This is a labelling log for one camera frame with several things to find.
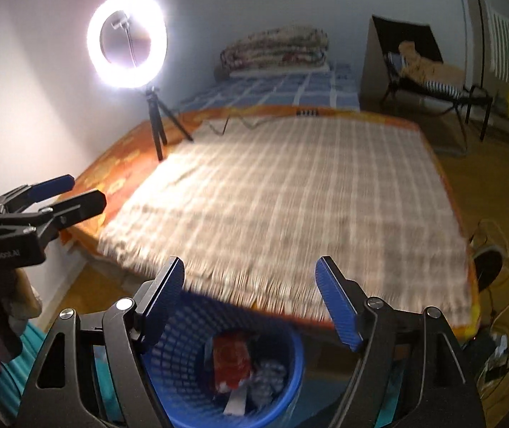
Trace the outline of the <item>black tripod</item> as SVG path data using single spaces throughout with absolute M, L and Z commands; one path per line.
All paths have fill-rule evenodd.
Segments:
M 165 127 L 162 124 L 162 116 L 166 116 L 175 125 L 175 128 L 182 133 L 184 138 L 193 142 L 192 135 L 187 132 L 180 121 L 168 106 L 158 96 L 156 88 L 149 85 L 145 88 L 145 98 L 148 105 L 149 121 L 152 128 L 152 137 L 156 149 L 158 161 L 163 161 L 163 148 L 168 144 Z

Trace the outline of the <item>white colourful snack bag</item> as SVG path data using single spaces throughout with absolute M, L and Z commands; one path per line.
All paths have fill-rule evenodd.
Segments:
M 256 410 L 270 405 L 284 390 L 287 368 L 276 360 L 263 360 L 256 366 L 252 376 L 230 391 L 223 414 L 225 416 L 244 416 L 247 403 L 251 402 Z

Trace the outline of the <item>teal cloth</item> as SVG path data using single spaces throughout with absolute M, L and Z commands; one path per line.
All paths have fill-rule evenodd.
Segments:
M 0 410 L 8 418 L 16 418 L 21 397 L 46 333 L 28 323 L 20 340 L 21 354 L 0 366 Z

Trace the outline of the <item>black power strip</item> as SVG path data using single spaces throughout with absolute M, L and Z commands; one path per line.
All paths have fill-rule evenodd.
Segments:
M 475 381 L 501 383 L 509 375 L 509 328 L 482 327 L 474 345 Z

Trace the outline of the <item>red paper box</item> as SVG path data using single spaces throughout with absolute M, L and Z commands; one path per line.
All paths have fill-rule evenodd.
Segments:
M 230 330 L 213 339 L 212 349 L 214 387 L 217 393 L 238 389 L 252 374 L 248 335 Z

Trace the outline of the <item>tan clothes on chair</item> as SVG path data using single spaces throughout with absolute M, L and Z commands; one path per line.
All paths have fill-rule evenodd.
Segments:
M 404 41 L 399 45 L 399 52 L 404 59 L 400 75 L 423 85 L 427 82 L 438 82 L 461 89 L 464 86 L 464 71 L 456 66 L 432 61 L 416 51 L 415 43 Z

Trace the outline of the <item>beige plaid fringed blanket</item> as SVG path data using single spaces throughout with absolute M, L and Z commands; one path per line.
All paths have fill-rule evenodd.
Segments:
M 425 156 L 412 132 L 340 119 L 204 124 L 128 198 L 98 250 L 146 278 L 177 256 L 188 290 L 310 321 L 328 318 L 322 256 L 396 308 L 465 304 L 453 289 L 467 244 Z

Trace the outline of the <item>blue checkered bed sheet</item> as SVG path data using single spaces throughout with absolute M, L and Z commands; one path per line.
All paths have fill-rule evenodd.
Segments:
M 175 110 L 189 112 L 259 105 L 360 109 L 352 68 L 345 63 L 330 61 L 315 70 L 229 77 L 192 94 L 179 102 Z

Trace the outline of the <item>white striped towel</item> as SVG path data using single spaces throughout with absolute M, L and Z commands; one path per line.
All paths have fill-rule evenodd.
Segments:
M 488 9 L 488 26 L 491 45 L 491 72 L 509 85 L 509 19 Z

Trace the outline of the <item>blue plastic laundry basket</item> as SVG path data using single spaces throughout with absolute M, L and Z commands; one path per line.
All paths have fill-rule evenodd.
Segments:
M 254 372 L 274 364 L 283 374 L 283 388 L 269 403 L 259 408 L 247 400 L 243 416 L 223 412 L 228 396 L 217 393 L 214 381 L 214 338 L 233 332 L 245 336 Z M 303 380 L 305 352 L 300 334 L 286 321 L 183 292 L 143 362 L 176 427 L 282 427 Z

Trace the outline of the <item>folded floral quilt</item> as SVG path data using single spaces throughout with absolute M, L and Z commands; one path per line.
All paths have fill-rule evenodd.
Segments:
M 293 25 L 260 31 L 232 42 L 220 55 L 227 72 L 263 68 L 318 68 L 327 60 L 329 38 L 312 26 Z

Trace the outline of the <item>orange patterned mattress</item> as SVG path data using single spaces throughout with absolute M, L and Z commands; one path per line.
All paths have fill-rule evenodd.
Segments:
M 464 233 L 461 211 L 453 196 L 445 172 L 437 156 L 418 125 L 392 116 L 374 112 L 339 110 L 333 108 L 303 109 L 295 106 L 259 105 L 246 108 L 216 108 L 203 111 L 189 111 L 181 114 L 184 128 L 191 135 L 201 125 L 212 123 L 223 125 L 225 118 L 237 125 L 242 119 L 253 125 L 258 119 L 278 121 L 288 117 L 302 119 L 340 119 L 343 123 L 357 125 L 378 125 L 384 132 L 412 132 L 421 139 L 426 156 L 421 159 L 429 165 L 430 174 L 438 180 L 437 188 L 446 194 L 445 208 L 451 211 L 455 220 L 455 231 Z M 99 189 L 106 195 L 107 206 L 101 215 L 67 229 L 61 236 L 63 244 L 73 241 L 82 246 L 90 255 L 103 259 L 105 255 L 98 252 L 98 243 L 102 230 L 109 224 L 128 201 L 128 198 L 143 184 L 159 165 L 152 140 L 152 128 L 143 122 L 117 140 L 100 155 L 76 179 L 75 188 L 68 195 L 78 195 L 88 189 Z M 457 338 L 465 341 L 471 338 L 481 324 L 481 304 L 477 288 L 475 267 L 468 261 L 462 275 L 461 285 L 453 289 L 454 299 L 464 300 L 465 304 L 443 306 L 452 330 Z

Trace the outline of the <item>black folding chair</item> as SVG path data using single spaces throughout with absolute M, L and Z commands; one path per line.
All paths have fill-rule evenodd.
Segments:
M 467 125 L 472 110 L 484 110 L 479 138 L 488 132 L 494 98 L 480 84 L 468 86 L 464 71 L 444 62 L 437 38 L 429 24 L 372 16 L 374 32 L 381 49 L 387 87 L 379 100 L 397 102 L 400 92 L 418 98 L 447 102 L 446 112 L 454 112 L 468 146 Z

